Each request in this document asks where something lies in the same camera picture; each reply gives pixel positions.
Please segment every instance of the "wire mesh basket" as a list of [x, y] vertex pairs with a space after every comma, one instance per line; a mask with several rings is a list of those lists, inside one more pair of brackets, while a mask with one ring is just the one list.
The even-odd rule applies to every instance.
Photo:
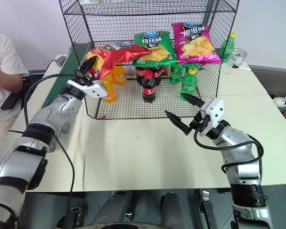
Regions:
[[[108, 43], [133, 40], [144, 31], [169, 31], [174, 43], [172, 23], [197, 22], [210, 26], [209, 33], [215, 49], [231, 32], [239, 0], [133, 0], [114, 3], [81, 5], [78, 0], [60, 0], [62, 14], [75, 51], [82, 63], [87, 51]], [[196, 96], [202, 100], [217, 96], [220, 64], [207, 64], [197, 73]], [[162, 118], [165, 110], [180, 117], [191, 117], [198, 110], [183, 101], [181, 85], [162, 81], [156, 99], [144, 103], [136, 82], [135, 67], [124, 63], [127, 84], [116, 85], [117, 101], [108, 104], [102, 99], [85, 98], [87, 114], [97, 119]]]

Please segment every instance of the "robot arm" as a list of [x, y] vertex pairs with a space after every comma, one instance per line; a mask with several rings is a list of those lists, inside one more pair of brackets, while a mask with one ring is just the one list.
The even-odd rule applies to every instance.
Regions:
[[[220, 121], [224, 113], [222, 99], [215, 98], [203, 102], [189, 94], [183, 96], [188, 102], [201, 108], [189, 126], [182, 123], [174, 114], [165, 112], [173, 124], [186, 135], [195, 129], [194, 139], [200, 147], [221, 150], [224, 159], [222, 170], [227, 175], [233, 198], [235, 222], [231, 222], [231, 227], [273, 229], [270, 210], [261, 187], [262, 169], [259, 158], [263, 154], [263, 148], [260, 143], [243, 131], [234, 129], [225, 120]], [[198, 132], [200, 136], [212, 139], [217, 147], [199, 143]], [[259, 158], [252, 154], [252, 143], [258, 146]]]
[[64, 124], [77, 115], [84, 96], [107, 95], [100, 81], [84, 79], [67, 83], [70, 86], [60, 96], [35, 114], [22, 137], [0, 162], [0, 228], [14, 228], [25, 191], [38, 187], [41, 182], [48, 163], [45, 156], [49, 144]]

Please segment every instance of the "person's arm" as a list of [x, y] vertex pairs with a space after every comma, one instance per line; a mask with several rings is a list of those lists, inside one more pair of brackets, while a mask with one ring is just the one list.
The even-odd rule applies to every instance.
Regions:
[[0, 70], [0, 87], [11, 92], [21, 91], [23, 86], [21, 74], [6, 74]]

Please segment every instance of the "white table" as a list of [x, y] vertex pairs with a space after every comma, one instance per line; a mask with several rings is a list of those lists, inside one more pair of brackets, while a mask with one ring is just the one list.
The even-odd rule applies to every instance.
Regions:
[[[52, 63], [46, 74], [59, 70]], [[54, 81], [47, 80], [35, 90], [28, 104], [29, 119]], [[264, 147], [262, 185], [286, 184], [286, 121], [255, 75], [223, 64], [218, 96], [224, 99], [224, 119]], [[74, 191], [229, 186], [220, 169], [221, 153], [198, 147], [193, 133], [185, 136], [168, 119], [94, 120], [84, 106], [71, 121], [70, 132], [60, 136], [74, 163]], [[191, 120], [183, 119], [187, 124]], [[25, 129], [23, 112], [12, 129]], [[19, 136], [7, 135], [0, 159]], [[200, 141], [213, 145], [207, 138]], [[72, 172], [62, 150], [58, 147], [46, 158], [46, 173], [34, 191], [69, 191]]]

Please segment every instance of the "black cable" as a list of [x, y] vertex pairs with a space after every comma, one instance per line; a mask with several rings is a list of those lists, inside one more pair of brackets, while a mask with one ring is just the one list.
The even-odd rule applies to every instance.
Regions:
[[24, 112], [24, 119], [25, 119], [25, 124], [26, 126], [29, 125], [29, 119], [28, 119], [28, 109], [27, 109], [27, 103], [28, 103], [28, 100], [29, 100], [29, 96], [31, 94], [31, 92], [35, 89], [35, 87], [41, 83], [42, 81], [45, 81], [47, 79], [50, 79], [50, 78], [54, 78], [54, 77], [73, 77], [73, 78], [79, 78], [78, 75], [75, 75], [75, 74], [54, 74], [54, 75], [48, 75], [48, 76], [45, 76], [41, 79], [39, 79], [38, 81], [36, 81], [35, 83], [33, 83], [33, 85], [31, 87], [29, 87], [28, 91], [26, 92], [25, 96], [24, 96], [24, 99], [23, 99], [23, 112]]
[[255, 146], [256, 146], [256, 148], [257, 148], [258, 157], [256, 157], [255, 159], [249, 160], [249, 161], [234, 162], [234, 163], [228, 163], [228, 164], [222, 165], [222, 166], [221, 166], [221, 170], [222, 170], [224, 173], [225, 173], [225, 168], [226, 168], [226, 167], [251, 164], [251, 163], [253, 163], [253, 162], [256, 162], [256, 161], [261, 160], [262, 156], [264, 155], [264, 149], [263, 149], [262, 145], [260, 144], [260, 142], [257, 141], [255, 138], [251, 137], [250, 135], [248, 135], [248, 136], [249, 136], [251, 139], [253, 139], [253, 141], [245, 141], [245, 142], [236, 144], [236, 145], [234, 145], [234, 146], [213, 147], [213, 146], [203, 145], [203, 144], [201, 144], [201, 143], [198, 141], [197, 135], [198, 135], [198, 132], [199, 132], [200, 130], [201, 130], [200, 128], [197, 128], [197, 129], [195, 130], [195, 133], [194, 133], [194, 141], [196, 142], [197, 145], [199, 145], [200, 147], [202, 147], [202, 148], [204, 148], [204, 149], [210, 149], [210, 150], [231, 150], [231, 149], [236, 149], [236, 148], [238, 148], [238, 147], [245, 146], [245, 145], [248, 145], [248, 144], [255, 144]]
[[9, 130], [9, 132], [14, 132], [17, 134], [23, 134], [24, 133], [23, 131], [18, 131], [18, 130]]
[[74, 165], [72, 163], [72, 161], [69, 158], [69, 155], [67, 154], [66, 150], [63, 148], [62, 144], [59, 142], [57, 136], [54, 136], [54, 138], [56, 139], [57, 143], [59, 144], [59, 146], [61, 147], [61, 149], [63, 150], [64, 154], [66, 155], [71, 168], [72, 168], [72, 183], [71, 183], [71, 188], [69, 191], [69, 197], [68, 197], [68, 204], [67, 204], [67, 208], [66, 208], [66, 214], [65, 214], [65, 218], [63, 219], [63, 224], [62, 224], [62, 228], [65, 228], [65, 224], [66, 224], [66, 220], [67, 220], [67, 215], [69, 212], [69, 207], [70, 207], [70, 202], [71, 202], [71, 196], [72, 196], [72, 192], [73, 192], [73, 185], [74, 185], [74, 179], [75, 179], [75, 170], [74, 170]]
[[55, 61], [55, 60], [51, 60], [51, 61], [50, 61], [50, 63], [48, 64], [48, 67], [47, 67], [46, 69], [49, 68], [50, 64], [51, 64], [53, 61]]

